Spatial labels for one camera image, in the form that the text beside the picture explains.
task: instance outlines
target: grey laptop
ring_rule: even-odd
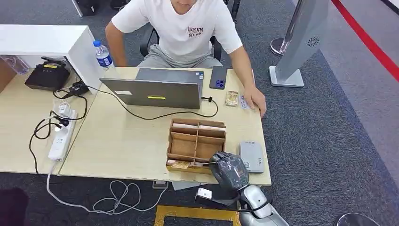
[[[100,78],[127,105],[200,108],[197,83]]]
[[[204,72],[140,68],[137,73],[136,80],[197,83],[199,98],[201,98]]]

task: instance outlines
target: white t-shirt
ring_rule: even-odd
[[[210,53],[215,36],[229,54],[242,46],[235,24],[223,0],[197,0],[179,15],[170,0],[131,0],[112,18],[123,33],[150,22],[160,36],[162,51],[177,62],[189,62]]]

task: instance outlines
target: water bottle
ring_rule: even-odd
[[[25,62],[14,55],[0,55],[1,59],[3,59],[14,71],[18,74],[26,74],[29,72],[29,67],[26,66]]]
[[[98,63],[103,67],[104,70],[108,71],[108,69],[112,67],[110,52],[108,51],[107,47],[101,45],[100,40],[94,41],[93,45],[96,47],[96,58]]]

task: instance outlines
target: red stripe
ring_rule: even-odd
[[[331,0],[343,18],[352,28],[352,30],[359,36],[366,47],[373,53],[373,55],[380,61],[380,63],[392,74],[392,76],[399,81],[399,67],[389,58],[388,55],[374,42],[374,40],[366,33],[366,31],[359,25],[359,23],[352,17],[348,10],[343,6],[339,0]]]

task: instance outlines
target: office chair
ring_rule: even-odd
[[[159,44],[160,37],[157,31],[151,24],[148,24],[147,30],[145,31],[143,39],[140,43],[140,53],[144,57],[148,55],[148,49],[150,48],[151,37],[154,34],[157,36],[157,44]],[[216,58],[218,61],[220,61],[220,58],[222,57],[222,45],[220,45],[220,43],[216,40],[215,36],[211,37],[210,42],[212,43],[214,48],[213,57]]]

